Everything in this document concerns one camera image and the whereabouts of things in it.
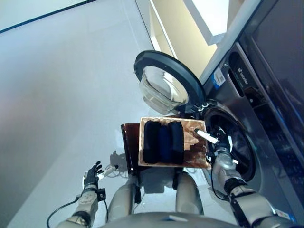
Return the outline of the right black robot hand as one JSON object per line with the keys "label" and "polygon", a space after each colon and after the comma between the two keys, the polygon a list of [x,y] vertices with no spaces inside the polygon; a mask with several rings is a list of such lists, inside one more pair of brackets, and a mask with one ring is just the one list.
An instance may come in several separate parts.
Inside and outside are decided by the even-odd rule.
{"label": "right black robot hand", "polygon": [[228,152],[231,152],[232,147],[232,139],[230,135],[227,135],[225,131],[219,127],[215,126],[211,133],[206,133],[202,130],[195,129],[194,132],[202,137],[203,139],[207,140],[209,143],[211,143],[213,146],[213,151],[216,151],[220,148],[223,148],[227,150]]}

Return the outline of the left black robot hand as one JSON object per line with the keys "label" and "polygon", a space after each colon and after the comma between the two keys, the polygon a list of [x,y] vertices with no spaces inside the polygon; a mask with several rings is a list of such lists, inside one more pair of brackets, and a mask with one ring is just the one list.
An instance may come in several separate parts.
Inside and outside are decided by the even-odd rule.
{"label": "left black robot hand", "polygon": [[118,165],[109,165],[107,168],[103,169],[101,161],[97,161],[92,168],[87,170],[83,176],[82,187],[87,188],[90,185],[98,186],[98,182],[103,178],[107,177],[109,174],[117,171]]}

